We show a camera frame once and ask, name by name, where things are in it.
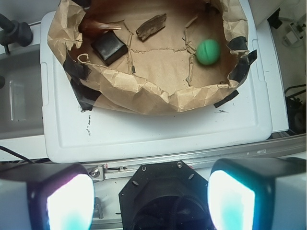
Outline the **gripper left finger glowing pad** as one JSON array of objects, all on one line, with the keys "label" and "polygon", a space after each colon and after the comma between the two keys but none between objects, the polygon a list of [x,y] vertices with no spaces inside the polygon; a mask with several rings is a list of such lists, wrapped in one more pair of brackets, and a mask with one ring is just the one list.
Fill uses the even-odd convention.
[{"label": "gripper left finger glowing pad", "polygon": [[88,230],[94,183],[79,163],[0,167],[2,230]]}]

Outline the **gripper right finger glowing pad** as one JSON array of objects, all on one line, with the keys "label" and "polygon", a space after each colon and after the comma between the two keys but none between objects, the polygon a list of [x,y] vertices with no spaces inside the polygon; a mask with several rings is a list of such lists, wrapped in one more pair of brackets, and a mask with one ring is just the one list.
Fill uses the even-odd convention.
[{"label": "gripper right finger glowing pad", "polygon": [[211,170],[207,197],[218,230],[305,230],[307,161],[219,159]]}]

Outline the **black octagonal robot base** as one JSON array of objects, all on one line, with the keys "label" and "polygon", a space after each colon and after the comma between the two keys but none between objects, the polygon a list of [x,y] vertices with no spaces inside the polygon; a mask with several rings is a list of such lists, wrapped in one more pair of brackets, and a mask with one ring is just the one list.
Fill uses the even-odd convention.
[{"label": "black octagonal robot base", "polygon": [[183,161],[141,165],[119,192],[125,230],[213,230],[208,181]]}]

